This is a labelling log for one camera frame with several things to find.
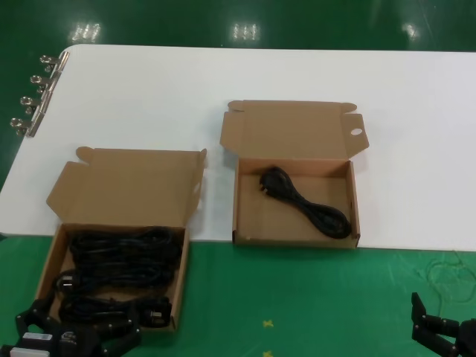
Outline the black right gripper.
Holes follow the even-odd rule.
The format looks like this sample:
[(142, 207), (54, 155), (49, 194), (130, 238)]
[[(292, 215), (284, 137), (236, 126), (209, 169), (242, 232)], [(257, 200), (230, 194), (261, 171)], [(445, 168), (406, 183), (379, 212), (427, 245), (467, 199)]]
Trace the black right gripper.
[(412, 339), (434, 353), (450, 356), (475, 357), (476, 321), (474, 318), (459, 324), (455, 320), (428, 315), (416, 292), (411, 294)]

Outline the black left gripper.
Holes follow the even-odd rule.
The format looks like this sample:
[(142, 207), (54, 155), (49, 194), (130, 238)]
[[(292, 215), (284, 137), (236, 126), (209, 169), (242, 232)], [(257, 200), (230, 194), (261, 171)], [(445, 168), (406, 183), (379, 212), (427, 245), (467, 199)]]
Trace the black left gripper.
[(29, 309), (16, 316), (19, 340), (16, 347), (51, 348), (51, 356), (92, 357), (104, 353), (127, 353), (141, 343), (138, 311), (131, 305), (125, 312), (114, 312), (93, 326), (62, 325), (49, 315), (51, 302), (36, 299)]

